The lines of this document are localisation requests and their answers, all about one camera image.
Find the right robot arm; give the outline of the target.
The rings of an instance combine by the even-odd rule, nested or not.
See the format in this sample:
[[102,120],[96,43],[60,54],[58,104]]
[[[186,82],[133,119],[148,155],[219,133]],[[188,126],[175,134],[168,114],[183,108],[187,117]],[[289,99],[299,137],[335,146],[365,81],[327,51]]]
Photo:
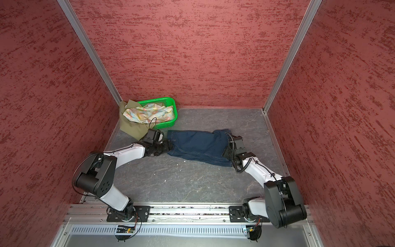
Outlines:
[[236,173],[247,173],[264,189],[264,198],[246,200],[239,214],[248,222],[267,219],[274,227],[287,227],[307,218],[303,197],[292,177],[284,177],[265,166],[241,140],[230,141],[223,156],[230,160]]

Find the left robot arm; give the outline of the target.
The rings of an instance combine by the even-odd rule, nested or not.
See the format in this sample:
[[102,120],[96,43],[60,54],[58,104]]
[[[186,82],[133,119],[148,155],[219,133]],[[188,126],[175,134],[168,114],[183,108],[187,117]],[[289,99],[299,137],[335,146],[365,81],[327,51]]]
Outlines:
[[119,220],[137,218],[132,199],[114,185],[117,168],[148,156],[159,156],[172,150],[170,141],[138,142],[121,149],[90,154],[76,169],[72,186],[105,203]]

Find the blue denim skirt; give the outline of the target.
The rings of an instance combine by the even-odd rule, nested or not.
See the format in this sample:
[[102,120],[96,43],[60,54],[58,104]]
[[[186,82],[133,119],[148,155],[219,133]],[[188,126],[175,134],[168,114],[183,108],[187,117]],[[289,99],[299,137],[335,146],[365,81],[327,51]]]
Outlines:
[[167,139],[171,142],[172,150],[168,154],[185,160],[231,167],[231,161],[223,156],[230,134],[229,129],[213,132],[169,130]]

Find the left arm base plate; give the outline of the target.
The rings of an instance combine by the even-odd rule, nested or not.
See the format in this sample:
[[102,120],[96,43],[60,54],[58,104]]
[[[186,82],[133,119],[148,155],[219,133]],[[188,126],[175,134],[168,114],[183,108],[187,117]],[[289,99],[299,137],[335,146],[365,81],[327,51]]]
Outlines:
[[112,208],[107,209],[107,222],[120,222],[131,224],[136,220],[147,222],[151,207],[150,206],[134,206],[134,212],[130,218],[126,218],[121,212]]

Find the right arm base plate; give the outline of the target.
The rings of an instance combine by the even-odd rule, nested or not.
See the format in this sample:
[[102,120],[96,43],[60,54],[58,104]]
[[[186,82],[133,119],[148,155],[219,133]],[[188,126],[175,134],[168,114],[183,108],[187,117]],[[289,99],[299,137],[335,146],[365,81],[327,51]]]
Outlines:
[[242,206],[230,206],[229,218],[230,222],[258,223],[258,220],[260,220],[263,223],[270,223],[268,218],[253,215],[246,204]]

